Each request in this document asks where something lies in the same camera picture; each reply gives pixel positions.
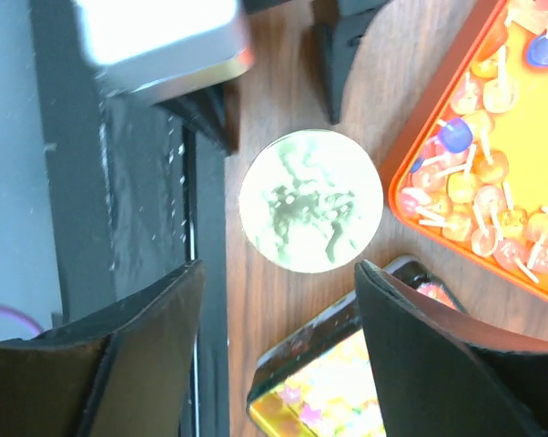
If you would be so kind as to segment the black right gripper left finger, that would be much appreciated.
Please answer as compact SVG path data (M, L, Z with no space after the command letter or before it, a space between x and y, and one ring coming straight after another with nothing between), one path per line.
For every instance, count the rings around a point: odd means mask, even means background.
M205 285L189 262L31 340L0 341L0 436L175 436Z

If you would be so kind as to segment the gold jar lid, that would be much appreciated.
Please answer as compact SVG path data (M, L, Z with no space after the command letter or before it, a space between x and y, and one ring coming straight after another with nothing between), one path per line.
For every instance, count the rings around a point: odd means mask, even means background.
M280 137L258 153L238 195L249 242L277 266L322 273L357 258L375 236L383 188L370 155L325 129Z

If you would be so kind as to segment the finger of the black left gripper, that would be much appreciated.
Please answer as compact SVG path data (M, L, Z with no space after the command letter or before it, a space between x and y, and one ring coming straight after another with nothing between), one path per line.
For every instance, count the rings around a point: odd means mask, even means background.
M180 118L185 127L205 136L224 155L234 155L238 146L228 132L226 93L216 84L157 104Z
M344 88L361 39L387 0L313 1L313 30L329 122L338 124Z

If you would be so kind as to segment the orange box of candies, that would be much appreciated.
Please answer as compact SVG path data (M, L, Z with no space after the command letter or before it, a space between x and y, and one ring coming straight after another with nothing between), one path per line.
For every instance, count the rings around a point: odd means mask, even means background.
M548 301L548 1L479 1L383 165L405 225Z

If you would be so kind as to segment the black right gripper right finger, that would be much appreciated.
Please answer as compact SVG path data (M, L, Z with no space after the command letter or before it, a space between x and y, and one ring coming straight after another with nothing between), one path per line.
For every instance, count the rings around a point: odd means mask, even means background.
M548 341L426 297L364 260L355 292L389 436L548 436Z

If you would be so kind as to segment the tin of star candies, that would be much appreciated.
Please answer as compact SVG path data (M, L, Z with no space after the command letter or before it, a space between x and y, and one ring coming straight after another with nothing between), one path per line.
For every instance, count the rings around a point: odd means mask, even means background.
M380 403L355 291L258 360L247 414L267 436L421 436Z

